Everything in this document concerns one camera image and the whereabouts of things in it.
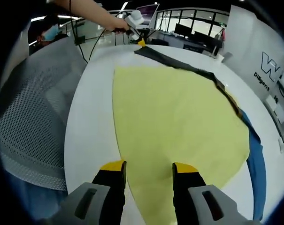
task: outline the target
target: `white table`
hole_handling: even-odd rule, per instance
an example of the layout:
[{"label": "white table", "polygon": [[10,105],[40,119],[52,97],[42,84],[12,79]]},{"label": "white table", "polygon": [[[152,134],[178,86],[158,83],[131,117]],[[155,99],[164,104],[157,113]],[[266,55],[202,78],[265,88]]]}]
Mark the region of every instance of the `white table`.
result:
[{"label": "white table", "polygon": [[[184,49],[150,45],[151,48],[194,67],[211,71],[235,97],[261,138],[267,174],[266,218],[284,194],[284,154],[280,153],[278,131],[254,92],[229,68],[216,60]],[[75,92],[65,137],[65,175],[68,192],[91,182],[100,167],[120,160],[112,106],[113,75],[116,66],[158,66],[151,59],[134,54],[137,45],[118,45],[94,52]],[[238,204],[247,219],[253,217],[253,190],[246,162],[222,189]],[[129,187],[122,224],[145,224]]]}]

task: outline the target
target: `person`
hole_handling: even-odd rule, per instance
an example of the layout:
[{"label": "person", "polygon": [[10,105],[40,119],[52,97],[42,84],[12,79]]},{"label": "person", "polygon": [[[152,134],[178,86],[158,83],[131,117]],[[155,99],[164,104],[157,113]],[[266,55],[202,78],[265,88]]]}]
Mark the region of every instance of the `person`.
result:
[{"label": "person", "polygon": [[129,26],[124,19],[114,17],[93,0],[70,1],[50,0],[49,2],[53,2],[56,5],[63,7],[64,9],[70,11],[72,14],[97,23],[108,31],[113,31],[116,28],[129,30]]},{"label": "person", "polygon": [[30,49],[30,55],[55,41],[68,37],[67,34],[58,32],[59,18],[57,15],[50,14],[42,21],[39,21],[37,43]]}]

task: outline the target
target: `blue cloth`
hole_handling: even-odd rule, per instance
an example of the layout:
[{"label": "blue cloth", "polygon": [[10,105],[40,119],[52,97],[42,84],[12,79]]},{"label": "blue cloth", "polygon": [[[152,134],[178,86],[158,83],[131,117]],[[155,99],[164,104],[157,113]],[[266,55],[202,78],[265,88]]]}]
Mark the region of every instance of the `blue cloth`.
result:
[{"label": "blue cloth", "polygon": [[6,172],[14,194],[19,198],[24,209],[34,220],[49,218],[60,208],[67,192],[39,187],[23,181]]},{"label": "blue cloth", "polygon": [[253,219],[261,220],[263,218],[264,206],[266,201],[266,167],[263,156],[263,147],[261,140],[253,129],[246,113],[242,111],[242,121],[249,128],[249,157],[247,165],[253,186]]}]

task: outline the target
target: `white device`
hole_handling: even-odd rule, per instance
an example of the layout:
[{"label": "white device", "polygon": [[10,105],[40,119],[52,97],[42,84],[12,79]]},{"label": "white device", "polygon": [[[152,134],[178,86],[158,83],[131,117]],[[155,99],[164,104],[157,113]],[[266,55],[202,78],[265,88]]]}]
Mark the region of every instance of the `white device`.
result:
[{"label": "white device", "polygon": [[283,154],[284,153],[284,142],[281,137],[278,138],[278,144],[279,144],[280,153]]},{"label": "white device", "polygon": [[139,33],[137,33],[136,28],[137,28],[137,26],[139,26],[141,23],[144,22],[144,18],[142,16],[141,12],[138,11],[138,10],[135,10],[135,11],[131,12],[130,15],[125,17],[124,20],[127,22],[127,24],[130,27],[130,30],[132,31],[132,33],[130,34],[130,38],[137,41],[140,38],[140,35],[139,35]]},{"label": "white device", "polygon": [[274,110],[276,117],[278,119],[278,121],[282,124],[284,123],[284,110],[282,108],[282,106],[277,103],[276,109]]},{"label": "white device", "polygon": [[268,95],[268,97],[265,100],[265,103],[268,104],[270,109],[274,112],[274,110],[277,107],[277,103],[271,95]]},{"label": "white device", "polygon": [[147,6],[138,7],[136,9],[141,12],[144,18],[144,21],[141,24],[139,24],[139,26],[137,26],[136,29],[149,28],[159,5],[160,4],[147,5]]}]

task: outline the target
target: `computer monitor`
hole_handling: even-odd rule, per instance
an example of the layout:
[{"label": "computer monitor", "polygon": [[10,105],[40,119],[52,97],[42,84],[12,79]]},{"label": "computer monitor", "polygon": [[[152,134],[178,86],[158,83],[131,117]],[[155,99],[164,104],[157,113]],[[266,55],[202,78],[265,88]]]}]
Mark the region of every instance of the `computer monitor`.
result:
[{"label": "computer monitor", "polygon": [[189,36],[191,36],[192,29],[191,29],[191,27],[186,27],[186,26],[183,26],[183,25],[177,23],[176,26],[175,26],[174,33],[183,35],[185,37],[189,37]]},{"label": "computer monitor", "polygon": [[157,11],[157,8],[160,4],[153,4],[148,6],[142,6],[138,7],[137,10],[139,10],[144,18],[144,22],[137,27],[137,29],[142,28],[149,28],[151,21],[153,20],[153,17]]},{"label": "computer monitor", "polygon": [[195,31],[194,33],[194,39],[197,40],[198,42],[205,43],[207,47],[212,49],[214,49],[215,46],[218,48],[222,48],[223,45],[223,41],[197,31]]}]

